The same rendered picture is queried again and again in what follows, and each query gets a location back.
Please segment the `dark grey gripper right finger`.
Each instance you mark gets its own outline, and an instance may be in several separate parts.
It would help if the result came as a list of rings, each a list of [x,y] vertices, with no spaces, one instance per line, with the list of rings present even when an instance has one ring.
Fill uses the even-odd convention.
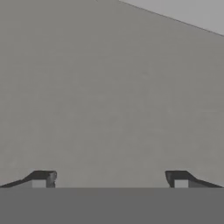
[[[165,171],[165,178],[170,188],[221,188],[221,185],[194,177],[189,171]]]

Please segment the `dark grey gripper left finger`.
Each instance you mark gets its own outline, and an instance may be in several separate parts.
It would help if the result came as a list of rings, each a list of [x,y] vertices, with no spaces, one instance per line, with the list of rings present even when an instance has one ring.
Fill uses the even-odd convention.
[[[0,188],[24,187],[24,188],[55,188],[57,172],[36,170],[26,177],[0,185]]]

